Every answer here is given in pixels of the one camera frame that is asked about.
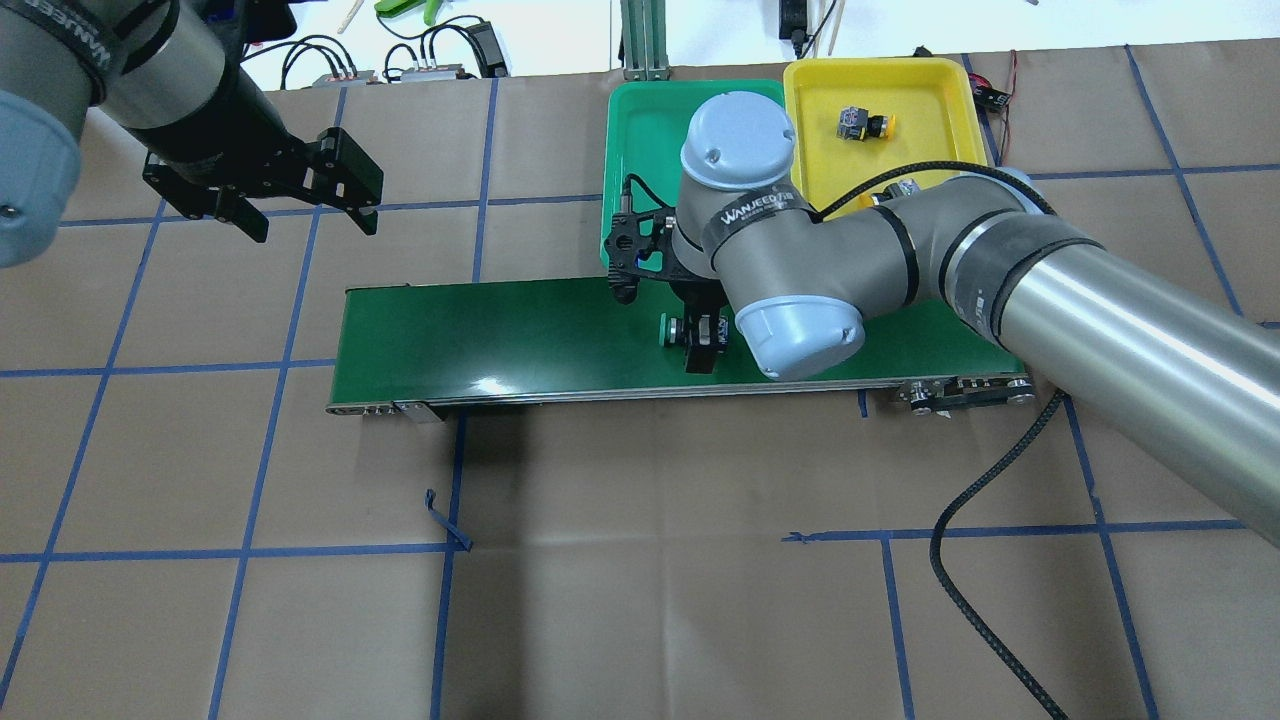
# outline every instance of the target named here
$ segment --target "blue tape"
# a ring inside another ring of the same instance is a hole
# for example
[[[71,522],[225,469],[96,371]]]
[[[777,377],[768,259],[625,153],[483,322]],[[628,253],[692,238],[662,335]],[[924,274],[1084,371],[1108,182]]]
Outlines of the blue tape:
[[[338,361],[334,357],[314,357],[311,360],[289,360],[289,368],[333,368]]]
[[[0,378],[64,378],[101,375],[106,368],[50,368],[47,370],[0,370]]]
[[[460,498],[462,496],[462,466],[467,446],[467,413],[458,416],[458,428],[453,437],[453,488],[449,496],[449,523],[457,525]],[[440,574],[439,615],[435,619],[435,662],[431,666],[431,719],[440,719],[440,705],[444,697],[444,650],[449,628],[449,600],[453,597],[453,556],[451,548],[444,553],[444,569]]]
[[[1062,402],[1062,406],[1066,410],[1068,423],[1071,425],[1071,439],[1075,442],[1075,454],[1080,461],[1080,474],[1084,475],[1084,488],[1089,493],[1089,502],[1093,505],[1093,516],[1098,527],[1098,539],[1102,542],[1102,556],[1106,559],[1107,573],[1111,575],[1111,589],[1116,596],[1116,607],[1120,610],[1120,624],[1124,626],[1124,637],[1129,643],[1129,656],[1133,660],[1134,674],[1138,676],[1138,689],[1142,692],[1142,702],[1147,708],[1147,717],[1155,720],[1160,717],[1160,711],[1156,708],[1156,696],[1151,691],[1151,679],[1147,676],[1147,662],[1143,660],[1142,646],[1138,643],[1138,632],[1133,625],[1133,614],[1129,611],[1129,597],[1124,589],[1124,579],[1120,577],[1120,565],[1116,562],[1115,547],[1111,544],[1106,512],[1102,510],[1102,500],[1098,497],[1094,484],[1093,465],[1089,462],[1089,454],[1084,447],[1084,434],[1080,432],[1075,404],[1068,397]]]
[[[175,375],[187,373],[239,373],[244,370],[278,370],[279,363],[210,363],[206,365],[140,365],[113,368],[113,375]]]
[[[480,205],[479,200],[442,200],[436,202],[392,202],[388,205],[379,205],[378,211],[385,213],[388,210],[443,210],[445,208],[476,208]]]
[[[1210,173],[1267,173],[1272,170],[1280,170],[1280,163],[1267,163],[1262,165],[1208,165],[1204,168],[1183,168],[1183,172],[1189,176]]]
[[[558,202],[598,202],[604,196],[599,192],[594,195],[553,195],[548,197],[499,197],[489,201],[489,205],[554,205]]]
[[[442,528],[444,528],[444,532],[448,533],[451,538],[453,538],[454,541],[457,541],[457,543],[462,547],[462,550],[465,552],[471,552],[471,544],[472,544],[471,543],[471,538],[467,537],[466,533],[463,533],[462,530],[460,530],[457,525],[454,525],[453,523],[451,523],[448,518],[445,518],[444,515],[440,515],[440,512],[435,509],[435,491],[434,489],[428,489],[426,491],[426,511],[431,514],[431,518]]]
[[[884,593],[888,600],[888,623],[893,630],[893,655],[897,657],[897,684],[902,693],[902,716],[915,720],[911,698],[911,673],[906,665],[906,639],[902,637],[902,611],[897,603],[897,578],[893,574],[893,550],[888,538],[881,538],[881,561],[884,564]]]
[[[1085,170],[1078,173],[1030,173],[1030,178],[1036,181],[1042,179],[1096,179],[1096,178],[1148,178],[1148,177],[1169,177],[1174,174],[1170,169],[1151,169],[1151,170]]]
[[[1240,302],[1235,299],[1235,291],[1231,290],[1231,281],[1226,278],[1226,270],[1222,268],[1222,263],[1217,258],[1217,250],[1213,249],[1213,241],[1208,236],[1208,229],[1201,219],[1199,209],[1196,206],[1196,199],[1192,197],[1192,188],[1187,184],[1183,168],[1178,164],[1178,155],[1174,154],[1174,145],[1169,141],[1169,135],[1165,132],[1165,126],[1160,122],[1160,115],[1156,114],[1156,106],[1151,101],[1151,94],[1147,92],[1147,83],[1142,79],[1142,69],[1138,68],[1138,59],[1133,55],[1133,47],[1125,45],[1124,51],[1125,55],[1129,56],[1129,69],[1133,72],[1133,79],[1138,83],[1138,95],[1142,96],[1142,104],[1147,106],[1147,114],[1151,117],[1151,124],[1156,127],[1156,135],[1160,136],[1160,145],[1165,149],[1169,164],[1174,168],[1174,179],[1178,181],[1178,188],[1183,192],[1183,202],[1187,204],[1187,211],[1192,215],[1192,222],[1196,224],[1196,232],[1199,233],[1201,243],[1204,245],[1204,252],[1208,254],[1208,261],[1213,265],[1213,272],[1217,273],[1217,279],[1222,284],[1222,292],[1226,293],[1228,302],[1231,304],[1231,310],[1234,310],[1236,315],[1244,315],[1244,310],[1240,309]]]
[[[54,514],[52,527],[49,529],[49,538],[45,542],[45,551],[40,560],[40,566],[36,569],[36,579],[31,585],[31,593],[27,596],[27,605],[22,612],[22,620],[18,623],[18,633],[14,638],[13,650],[9,653],[9,662],[5,664],[5,673],[0,676],[0,707],[4,707],[5,697],[9,694],[9,684],[13,682],[14,669],[18,666],[18,659],[22,653],[22,643],[27,637],[27,630],[31,626],[31,619],[36,612],[36,605],[40,602],[40,591],[45,585],[45,575],[49,573],[49,564],[52,561],[54,547],[58,544],[58,537],[63,530],[63,521],[67,519],[67,509],[72,502],[72,493],[76,492],[76,482],[79,479],[81,466],[84,464],[84,454],[88,450],[90,437],[93,434],[93,424],[97,421],[97,414],[102,407],[102,397],[106,395],[108,380],[111,379],[111,369],[115,366],[115,359],[120,354],[120,343],[124,342],[124,331],[129,325],[129,316],[133,314],[133,305],[138,299],[138,288],[142,287],[142,275],[147,270],[147,263],[151,260],[151,250],[155,247],[156,233],[160,229],[160,218],[164,217],[165,202],[164,200],[156,206],[156,213],[151,219],[151,229],[147,232],[147,242],[142,247],[142,258],[138,260],[138,268],[133,273],[133,283],[129,286],[129,295],[124,301],[124,310],[120,313],[120,322],[115,328],[115,337],[111,340],[111,350],[106,355],[106,365],[102,368],[102,377],[97,383],[97,391],[93,393],[93,402],[90,405],[88,418],[84,419],[84,429],[81,432],[79,445],[76,447],[76,459],[72,461],[70,473],[67,477],[67,486],[63,488],[61,500],[58,502],[58,512]]]
[[[498,114],[498,81],[489,86],[489,117],[484,129],[484,160],[480,167],[480,211],[476,214],[476,250],[471,260],[471,282],[480,282],[480,266],[484,263],[484,224],[489,209],[489,174],[493,168],[493,127]]]

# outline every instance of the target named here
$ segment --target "green tray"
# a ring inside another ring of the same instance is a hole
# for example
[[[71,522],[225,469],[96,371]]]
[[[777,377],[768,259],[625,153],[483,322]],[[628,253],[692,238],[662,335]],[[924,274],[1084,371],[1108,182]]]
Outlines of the green tray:
[[[680,147],[689,133],[689,120],[707,100],[735,90],[759,92],[782,105],[782,83],[772,79],[701,79],[686,82],[632,82],[609,96],[609,124],[604,140],[604,202],[600,214],[600,263],[608,266],[604,238],[622,196],[622,178],[635,173],[671,205],[680,195]],[[636,192],[637,213],[657,205]],[[641,266],[659,268],[654,258]]]
[[[867,323],[846,363],[797,383],[765,379],[741,337],[709,375],[662,347],[659,316],[682,304],[644,284],[632,305],[603,278],[398,286],[347,292],[334,414],[416,407],[897,387],[908,379],[1002,378],[1023,365],[924,302]]]

